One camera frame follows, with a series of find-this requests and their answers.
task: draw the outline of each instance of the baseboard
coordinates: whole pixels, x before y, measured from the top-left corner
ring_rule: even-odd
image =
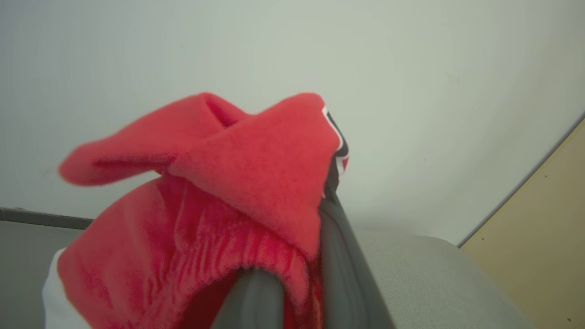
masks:
[[[33,213],[13,208],[0,208],[0,220],[73,229],[86,229],[93,222],[87,218]]]

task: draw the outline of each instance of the red cloth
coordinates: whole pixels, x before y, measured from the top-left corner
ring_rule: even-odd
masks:
[[[249,115],[212,94],[172,103],[77,148],[60,173],[102,185],[161,177],[108,207],[60,256],[92,328],[208,328],[238,271],[276,274],[285,328],[321,327],[319,216],[340,145],[315,94]]]

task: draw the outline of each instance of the wooden panel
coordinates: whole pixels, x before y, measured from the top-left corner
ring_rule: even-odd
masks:
[[[462,247],[540,329],[585,328],[584,126]]]

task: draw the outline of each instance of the white wall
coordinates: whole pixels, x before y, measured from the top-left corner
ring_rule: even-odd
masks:
[[[316,91],[350,145],[356,226],[458,243],[585,109],[585,1],[0,4],[0,207],[94,218],[153,174],[63,183],[76,145],[212,91]]]

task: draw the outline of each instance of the white fabric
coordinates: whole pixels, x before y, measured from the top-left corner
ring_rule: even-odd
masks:
[[[57,261],[65,249],[55,253],[49,276],[43,287],[45,329],[91,329],[90,325],[69,302],[57,272]]]

